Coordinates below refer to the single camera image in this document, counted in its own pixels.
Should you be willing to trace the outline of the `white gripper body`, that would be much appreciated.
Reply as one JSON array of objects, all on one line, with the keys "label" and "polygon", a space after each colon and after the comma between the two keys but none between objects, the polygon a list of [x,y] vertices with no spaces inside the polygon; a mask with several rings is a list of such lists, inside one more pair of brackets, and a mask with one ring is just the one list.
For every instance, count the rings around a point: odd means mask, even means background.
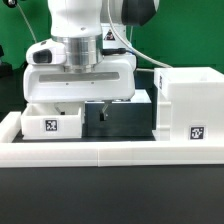
[{"label": "white gripper body", "polygon": [[63,66],[29,65],[24,72],[24,98],[29,103],[128,100],[135,93],[136,57],[105,56],[90,72]]}]

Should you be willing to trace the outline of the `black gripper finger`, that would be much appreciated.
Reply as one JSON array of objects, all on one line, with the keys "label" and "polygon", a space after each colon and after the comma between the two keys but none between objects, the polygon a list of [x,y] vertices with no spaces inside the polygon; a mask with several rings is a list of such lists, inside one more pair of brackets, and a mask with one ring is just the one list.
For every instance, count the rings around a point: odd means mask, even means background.
[{"label": "black gripper finger", "polygon": [[54,108],[60,115],[65,115],[66,114],[66,111],[64,109],[64,104],[62,104],[62,103],[55,103],[54,104]]},{"label": "black gripper finger", "polygon": [[100,121],[105,121],[107,119],[107,108],[108,108],[109,104],[107,102],[104,103],[104,106],[102,107],[102,109],[99,111],[99,120]]}]

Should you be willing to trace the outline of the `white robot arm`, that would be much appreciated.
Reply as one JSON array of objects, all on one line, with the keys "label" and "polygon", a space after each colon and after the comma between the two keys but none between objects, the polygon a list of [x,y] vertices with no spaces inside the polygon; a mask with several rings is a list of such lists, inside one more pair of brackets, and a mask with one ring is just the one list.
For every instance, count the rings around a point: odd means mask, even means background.
[{"label": "white robot arm", "polygon": [[23,91],[30,103],[128,100],[136,54],[126,27],[142,26],[159,0],[47,0],[51,37],[26,53]]}]

